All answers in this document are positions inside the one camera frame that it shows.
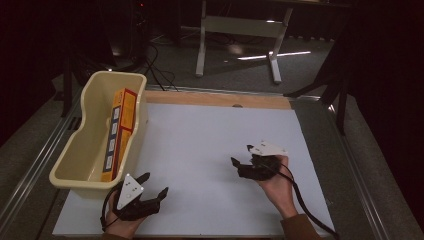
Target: gray carpet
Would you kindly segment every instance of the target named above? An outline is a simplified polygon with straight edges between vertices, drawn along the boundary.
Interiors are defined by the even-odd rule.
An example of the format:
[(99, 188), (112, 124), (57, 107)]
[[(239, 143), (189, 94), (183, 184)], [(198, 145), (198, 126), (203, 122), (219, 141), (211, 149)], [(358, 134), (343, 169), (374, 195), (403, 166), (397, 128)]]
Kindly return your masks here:
[[(283, 83), (276, 85), (271, 79), (267, 60), (240, 61), (240, 56), (264, 55), (272, 48), (272, 41), (264, 40), (257, 44), (223, 45), (225, 37), (208, 36), (205, 72), (202, 78), (195, 76), (198, 51), (196, 34), (182, 39), (181, 46), (169, 44), (166, 38), (154, 40), (158, 49), (155, 66), (175, 75), (179, 89), (206, 88), (220, 91), (259, 92), (266, 94), (288, 93), (306, 86), (314, 80), (328, 51), (331, 42), (302, 39), (288, 39), (283, 43), (282, 53), (310, 51), (310, 54), (284, 56), (279, 58)], [(149, 58), (155, 50), (149, 48)], [(168, 72), (164, 76), (171, 79)], [(158, 80), (169, 83), (157, 71)], [(153, 75), (147, 74), (148, 83), (154, 88)], [(60, 77), (55, 79), (61, 89)], [(309, 94), (319, 96), (323, 88)], [(34, 162), (55, 130), (60, 118), (61, 102), (49, 101), (0, 149), (0, 206), (5, 206), (13, 190)], [(293, 102), (316, 172), (322, 185), (331, 217), (342, 239), (424, 239), (423, 233), (412, 217), (393, 177), (384, 161), (368, 126), (366, 125), (355, 99), (348, 98), (345, 120), (346, 137), (341, 137), (334, 129), (331, 115), (319, 102), (302, 100)], [(72, 117), (79, 117), (78, 107)], [(67, 139), (73, 130), (65, 129), (56, 149), (48, 154), (44, 169), (38, 181), (28, 193), (22, 208), (10, 222), (4, 239), (65, 239), (53, 236), (52, 230), (67, 196), (66, 190), (55, 189), (48, 180), (48, 174)], [(364, 205), (351, 163), (346, 157), (351, 153), (354, 165), (359, 170), (366, 191), (372, 197), (374, 207), (385, 226), (385, 236), (375, 237), (368, 223)]]

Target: orange box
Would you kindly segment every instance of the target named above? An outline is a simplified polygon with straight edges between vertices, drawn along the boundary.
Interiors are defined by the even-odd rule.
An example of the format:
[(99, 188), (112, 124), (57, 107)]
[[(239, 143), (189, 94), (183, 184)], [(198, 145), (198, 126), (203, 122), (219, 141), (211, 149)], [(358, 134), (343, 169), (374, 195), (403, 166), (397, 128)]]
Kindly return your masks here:
[(110, 182), (117, 175), (128, 140), (134, 129), (136, 99), (137, 94), (126, 88), (115, 92), (102, 182)]

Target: person's left hand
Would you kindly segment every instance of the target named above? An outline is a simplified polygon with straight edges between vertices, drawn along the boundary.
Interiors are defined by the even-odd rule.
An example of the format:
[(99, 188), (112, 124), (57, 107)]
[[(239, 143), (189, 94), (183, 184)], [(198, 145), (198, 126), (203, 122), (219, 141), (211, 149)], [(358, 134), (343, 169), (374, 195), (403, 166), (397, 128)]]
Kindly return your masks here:
[[(115, 213), (113, 213), (113, 203), (115, 199), (115, 195), (117, 192), (113, 192), (109, 198), (109, 211), (106, 214), (106, 225), (109, 225), (116, 219), (118, 219), (118, 216), (116, 216)], [(113, 234), (116, 236), (132, 239), (134, 237), (135, 232), (137, 231), (140, 224), (144, 221), (144, 218), (140, 218), (135, 221), (122, 221), (121, 219), (116, 220), (114, 223), (112, 223), (110, 226), (108, 226), (105, 230), (108, 234)]]

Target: brown sleeve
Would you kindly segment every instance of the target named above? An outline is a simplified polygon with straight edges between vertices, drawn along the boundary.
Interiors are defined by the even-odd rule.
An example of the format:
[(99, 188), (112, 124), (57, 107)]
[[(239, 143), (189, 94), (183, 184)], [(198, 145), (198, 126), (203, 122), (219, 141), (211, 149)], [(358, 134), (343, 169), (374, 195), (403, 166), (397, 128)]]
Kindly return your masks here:
[(103, 233), (101, 240), (128, 240), (128, 238), (116, 236), (113, 234)]
[(322, 239), (315, 231), (305, 214), (299, 214), (281, 221), (287, 240), (315, 240)]

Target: plastic bin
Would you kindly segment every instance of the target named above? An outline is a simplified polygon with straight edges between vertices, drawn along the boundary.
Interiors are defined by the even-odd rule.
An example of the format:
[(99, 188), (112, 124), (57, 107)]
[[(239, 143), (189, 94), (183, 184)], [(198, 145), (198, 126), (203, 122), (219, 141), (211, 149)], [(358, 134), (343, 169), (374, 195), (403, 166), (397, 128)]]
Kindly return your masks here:
[[(135, 169), (148, 120), (144, 89), (146, 77), (141, 74), (97, 72), (81, 93), (82, 121), (69, 138), (50, 172), (50, 182), (57, 188), (76, 192), (107, 192), (125, 174)], [(116, 178), (101, 182), (109, 133), (112, 101), (115, 91), (128, 88), (137, 93), (134, 130), (125, 150)]]

